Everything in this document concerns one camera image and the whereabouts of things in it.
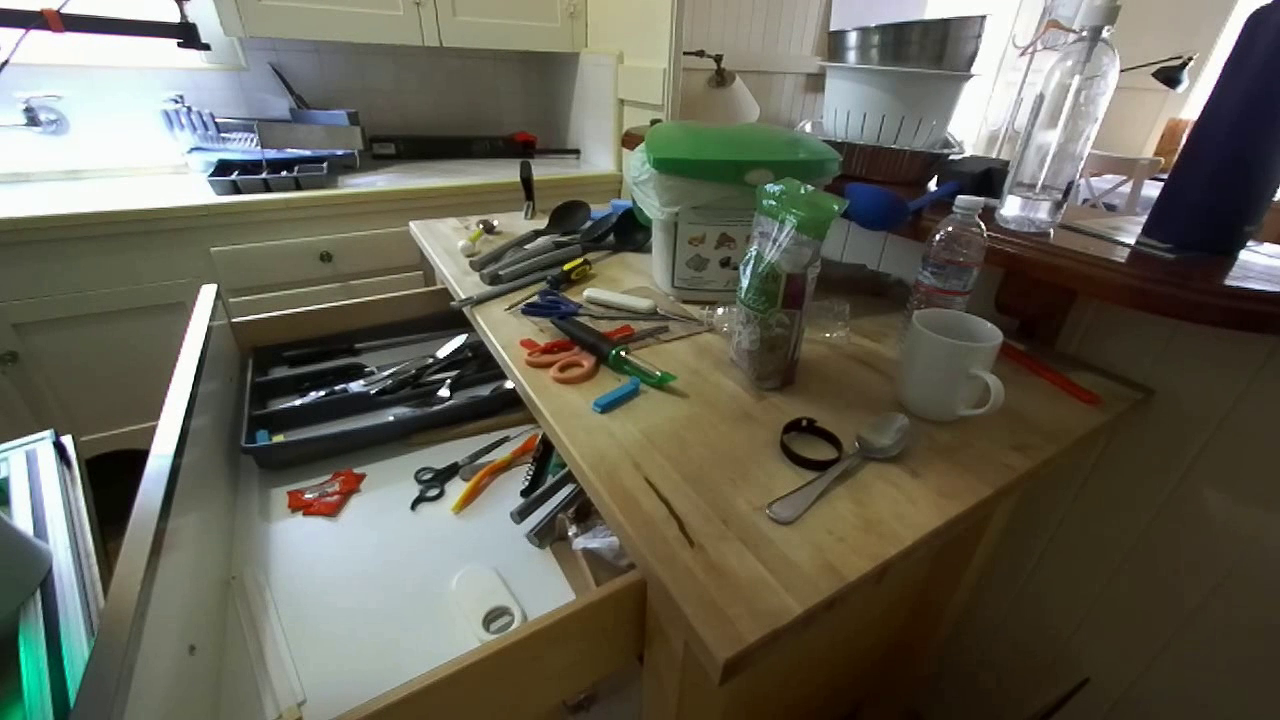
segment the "orange handle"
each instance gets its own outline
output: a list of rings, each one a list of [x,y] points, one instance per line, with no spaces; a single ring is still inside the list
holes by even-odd
[[[535,457],[535,449],[544,444],[541,434],[524,435],[510,457],[485,465],[463,494],[452,500],[452,517],[463,512],[498,476],[504,476],[510,467],[524,465]]]

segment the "open drawer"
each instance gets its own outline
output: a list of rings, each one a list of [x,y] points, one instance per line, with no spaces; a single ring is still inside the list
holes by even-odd
[[[382,531],[382,517],[368,517],[382,504],[388,531],[391,525],[430,525],[430,517],[408,512],[416,488],[408,474],[504,428],[481,421],[287,474],[261,474],[239,457],[236,389],[243,351],[443,310],[443,291],[402,291],[231,324],[215,290],[201,290],[76,717],[563,717],[602,682],[642,663],[646,580],[630,574],[593,589],[544,574],[532,583],[563,589],[529,600],[504,556],[504,550],[512,556],[532,553],[517,525],[489,525],[512,539],[489,539],[481,563],[499,567],[498,577],[510,580],[524,623],[478,641],[478,649],[457,644],[460,657],[437,652],[419,669],[403,663],[419,652],[416,644],[432,644],[452,623],[452,600],[426,591],[442,577],[426,580],[426,574],[442,574],[442,556],[469,567],[469,550],[481,544],[481,504],[493,500],[489,512],[504,517],[498,508],[504,486],[493,486],[473,504],[478,512],[442,517],[437,508],[437,522],[473,525],[473,535],[449,539],[437,531],[437,544],[426,550],[391,550],[403,535],[388,535],[382,550],[382,535],[366,535],[360,556],[342,531],[355,527],[360,517],[366,531]],[[345,517],[281,512],[287,488],[342,465],[368,467],[368,486]],[[541,553],[535,563],[555,574],[554,556],[560,553]]]

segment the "butcher block top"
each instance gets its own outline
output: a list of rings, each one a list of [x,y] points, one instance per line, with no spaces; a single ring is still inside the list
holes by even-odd
[[[473,220],[414,226],[419,253],[452,296],[485,290],[463,266],[469,227]],[[589,290],[657,296],[647,258],[602,258],[593,269]],[[677,372],[679,395],[646,389],[607,415],[593,400],[620,377],[606,368],[589,386],[555,386],[544,368],[529,368],[521,336],[547,329],[512,311],[512,296],[469,310],[469,316],[589,500],[620,531],[646,580],[677,600],[702,659],[718,678],[734,678],[757,652],[802,634],[803,619],[841,606],[914,550],[979,517],[998,498],[1016,494],[1037,467],[1146,400],[1131,386],[1052,359],[1100,395],[1100,405],[1083,405],[1044,372],[1002,359],[998,372],[1010,386],[1002,411],[917,424],[905,462],[862,467],[802,525],[783,527],[764,517],[764,504],[812,474],[781,457],[781,428],[793,415],[812,415],[852,444],[857,428],[891,411],[901,311],[852,322],[847,332],[812,332],[802,347],[802,382],[783,392],[746,389],[718,332],[646,345],[634,358]]]

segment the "white mug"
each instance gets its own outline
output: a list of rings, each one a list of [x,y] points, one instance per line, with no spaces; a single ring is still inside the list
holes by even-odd
[[[897,395],[914,415],[960,421],[1006,405],[993,372],[1006,332],[960,310],[919,310],[901,358]]]

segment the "cup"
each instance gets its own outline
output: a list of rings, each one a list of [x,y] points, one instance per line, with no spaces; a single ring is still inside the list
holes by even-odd
[[[914,415],[960,421],[1006,405],[993,372],[1006,332],[960,310],[914,311],[897,395]]]

